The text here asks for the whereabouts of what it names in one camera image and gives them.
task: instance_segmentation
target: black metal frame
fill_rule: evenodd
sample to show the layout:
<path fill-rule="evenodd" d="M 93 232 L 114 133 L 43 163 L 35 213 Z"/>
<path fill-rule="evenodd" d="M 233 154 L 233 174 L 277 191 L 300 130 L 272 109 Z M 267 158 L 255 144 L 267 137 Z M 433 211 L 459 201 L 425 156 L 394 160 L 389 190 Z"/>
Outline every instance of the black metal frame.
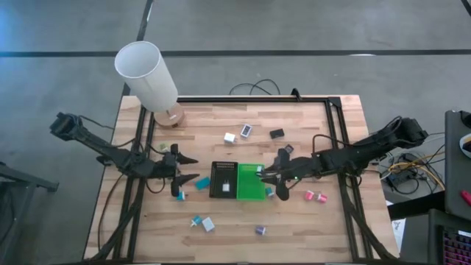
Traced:
<path fill-rule="evenodd" d="M 217 103 L 217 102 L 271 102 L 271 103 L 277 103 L 277 102 L 299 102 L 302 104 L 303 102 L 310 102 L 310 103 L 322 103 L 325 106 L 325 112 L 327 116 L 327 124 L 329 126 L 329 131 L 331 134 L 331 137 L 333 138 L 332 140 L 332 146 L 333 148 L 337 149 L 339 148 L 336 139 L 336 128 L 333 120 L 333 111 L 332 108 L 334 107 L 339 118 L 339 124 L 340 124 L 340 132 L 342 136 L 342 140 L 348 142 L 348 134 L 347 134 L 347 126 L 345 124 L 344 120 L 344 114 L 341 106 L 341 100 L 339 97 L 301 97 L 297 91 L 293 90 L 292 93 L 293 96 L 223 96 L 223 97 L 212 97 L 212 96 L 196 96 L 196 97 L 180 97 L 178 99 L 178 102 L 180 103 L 195 103 L 195 102 L 211 102 L 211 103 Z M 144 107 L 141 107 L 141 112 L 139 114 L 139 120 L 138 120 L 138 126 L 136 128 L 136 134 L 135 134 L 135 143 L 132 146 L 132 149 L 137 150 L 139 148 L 139 143 L 141 142 L 141 135 L 142 135 L 142 130 L 144 127 L 144 119 L 146 116 L 146 109 Z M 145 153 L 149 155 L 149 145 L 152 143 L 152 136 L 153 132 L 155 129 L 155 120 L 150 119 L 149 120 L 149 129 L 147 132 L 147 138 L 146 138 L 146 148 L 145 148 Z M 356 261 L 364 261 L 365 259 L 367 260 L 372 260 L 372 248 L 370 245 L 370 242 L 368 238 L 361 232 L 362 236 L 362 242 L 364 245 L 365 249 L 365 257 L 366 258 L 360 258 L 359 253 L 358 253 L 358 245 L 357 241 L 355 238 L 355 231 L 353 227 L 353 221 L 350 213 L 346 210 L 345 205 L 350 201 L 350 197 L 347 192 L 347 181 L 346 177 L 343 174 L 338 174 L 338 179 L 339 179 L 339 187 L 340 187 L 340 195 L 341 195 L 341 200 L 342 200 L 342 205 L 344 206 L 344 215 L 345 215 L 345 224 L 347 227 L 347 236 L 350 244 L 350 252 L 352 255 L 352 260 L 353 262 Z M 130 205 L 130 200 L 131 200 L 131 190 L 134 185 L 134 180 L 130 177 L 128 177 L 128 180 L 126 182 L 126 188 L 124 190 L 124 198 L 123 198 L 123 204 L 121 206 L 121 215 L 120 215 L 120 221 L 122 220 L 123 216 L 127 213 L 128 207 Z M 361 218 L 364 220 L 364 209 L 363 209 L 363 204 L 361 201 L 361 196 L 360 196 L 360 190 L 358 188 L 358 183 L 356 178 L 351 179 L 352 183 L 352 190 L 353 190 L 353 199 L 354 199 L 354 205 L 356 210 L 358 211 L 359 215 Z M 144 180 L 139 180 L 138 184 L 138 191 L 135 196 L 135 201 L 138 202 L 139 205 L 142 204 L 143 198 L 144 198 Z M 129 240 L 129 246 L 127 250 L 127 254 L 125 258 L 121 257 L 121 248 L 122 248 L 122 237 L 116 242 L 114 246 L 114 253 L 113 253 L 113 260 L 111 261 L 102 261 L 105 263 L 112 263 L 112 262 L 133 262 L 134 259 L 134 252 L 135 252 L 135 244 L 137 241 L 137 234 L 138 234 L 138 226 L 139 226 L 139 219 L 141 215 L 141 210 L 135 212 L 135 215 L 132 219 L 132 227 L 131 227 L 131 233 L 130 233 L 130 240 Z"/>

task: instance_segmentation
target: wooden table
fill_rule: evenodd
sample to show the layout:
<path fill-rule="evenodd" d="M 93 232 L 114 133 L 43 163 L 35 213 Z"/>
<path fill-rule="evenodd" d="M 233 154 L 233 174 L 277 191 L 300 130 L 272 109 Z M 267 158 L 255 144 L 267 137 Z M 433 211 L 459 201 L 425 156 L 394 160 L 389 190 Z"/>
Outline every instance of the wooden table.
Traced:
<path fill-rule="evenodd" d="M 350 140 L 354 142 L 368 136 L 359 96 L 341 96 L 341 101 Z M 271 165 L 277 150 L 286 144 L 294 147 L 293 158 L 310 157 L 313 136 L 318 133 L 329 135 L 325 107 L 319 103 L 185 103 L 183 107 L 186 113 L 183 125 L 171 130 L 156 127 L 153 146 L 179 144 L 184 155 L 199 160 L 197 164 L 181 166 L 180 169 L 183 174 L 200 173 L 199 178 L 210 175 L 211 162 L 216 160 Z M 139 109 L 137 98 L 123 98 L 114 144 L 134 137 Z M 224 144 L 224 134 L 239 135 L 243 124 L 253 126 L 250 137 L 239 139 L 235 145 Z M 269 131 L 279 128 L 284 129 L 285 137 L 272 140 Z M 316 151 L 329 148 L 330 140 L 317 138 Z M 151 158 L 159 160 L 160 155 L 152 154 Z M 99 217 L 119 175 L 113 167 L 105 170 L 85 258 L 97 252 Z M 125 180 L 125 177 L 120 180 L 107 208 L 102 244 L 118 224 Z M 151 180 L 149 184 L 152 189 L 159 190 L 162 181 Z M 188 195 L 185 202 L 178 202 L 170 195 L 169 185 L 160 194 L 145 190 L 135 262 L 312 263 L 351 260 L 337 176 L 317 181 L 303 180 L 291 190 L 291 197 L 285 202 L 278 198 L 264 202 L 210 199 L 208 190 L 197 191 L 192 182 L 185 184 L 182 190 Z M 327 203 L 306 202 L 303 199 L 306 190 L 326 194 Z M 378 175 L 364 174 L 360 190 L 368 225 L 389 252 L 398 256 Z M 195 215 L 209 216 L 216 229 L 206 233 L 201 226 L 190 227 Z M 255 234 L 256 225 L 266 227 L 265 236 Z M 358 229 L 355 229 L 355 234 L 360 253 L 363 253 Z M 128 237 L 129 231 L 124 236 L 123 253 L 127 249 Z"/>

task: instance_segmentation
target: black stripe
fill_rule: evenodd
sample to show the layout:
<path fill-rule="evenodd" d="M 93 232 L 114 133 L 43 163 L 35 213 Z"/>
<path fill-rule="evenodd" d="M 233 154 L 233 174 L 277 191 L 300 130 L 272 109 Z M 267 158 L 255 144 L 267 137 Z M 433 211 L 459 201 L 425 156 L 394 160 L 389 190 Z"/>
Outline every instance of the black stripe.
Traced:
<path fill-rule="evenodd" d="M 118 52 L 0 52 L 0 57 L 115 57 Z"/>
<path fill-rule="evenodd" d="M 471 49 L 164 51 L 163 57 L 469 55 Z"/>
<path fill-rule="evenodd" d="M 461 0 L 461 3 L 463 3 L 464 8 L 465 8 L 466 11 L 468 12 L 468 14 L 471 15 L 471 5 L 470 5 L 470 3 L 468 2 L 468 0 Z"/>
<path fill-rule="evenodd" d="M 147 0 L 146 6 L 144 8 L 144 14 L 142 15 L 141 26 L 139 27 L 137 41 L 144 40 L 144 35 L 146 34 L 147 29 L 147 17 L 149 16 L 153 0 Z"/>
<path fill-rule="evenodd" d="M 471 55 L 471 49 L 163 51 L 163 57 Z M 118 52 L 0 52 L 0 57 L 115 57 Z"/>

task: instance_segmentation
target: green box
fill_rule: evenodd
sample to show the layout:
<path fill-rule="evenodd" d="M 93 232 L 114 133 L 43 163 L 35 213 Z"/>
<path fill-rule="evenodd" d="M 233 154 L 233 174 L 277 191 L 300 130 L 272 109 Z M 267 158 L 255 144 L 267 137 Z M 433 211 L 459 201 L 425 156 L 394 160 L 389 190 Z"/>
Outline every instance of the green box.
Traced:
<path fill-rule="evenodd" d="M 255 173 L 262 164 L 243 164 L 238 165 L 237 173 L 237 199 L 244 201 L 263 201 L 265 200 L 265 183 L 261 182 L 259 176 Z"/>

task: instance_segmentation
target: gray floor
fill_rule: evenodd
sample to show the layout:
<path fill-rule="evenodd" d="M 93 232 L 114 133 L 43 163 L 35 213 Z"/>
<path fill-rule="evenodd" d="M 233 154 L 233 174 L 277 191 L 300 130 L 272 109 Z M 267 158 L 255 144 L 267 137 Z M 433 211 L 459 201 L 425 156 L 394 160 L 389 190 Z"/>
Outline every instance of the gray floor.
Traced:
<path fill-rule="evenodd" d="M 117 50 L 135 40 L 144 5 L 3 1 L 0 52 Z M 470 27 L 458 0 L 160 0 L 145 39 L 165 51 L 471 49 Z M 284 94 L 292 88 L 359 94 L 371 131 L 401 115 L 441 132 L 446 110 L 470 110 L 471 56 L 201 57 L 166 63 L 182 95 L 224 95 L 234 85 L 263 78 L 276 81 Z M 95 153 L 55 138 L 48 127 L 58 111 L 114 125 L 123 82 L 113 58 L 0 57 L 0 80 L 0 160 L 60 181 L 56 194 L 35 195 L 15 264 L 78 261 L 103 168 Z M 112 133 L 94 131 L 105 139 Z M 442 144 L 437 140 L 418 150 L 430 153 Z M 414 196 L 427 193 L 423 186 Z"/>

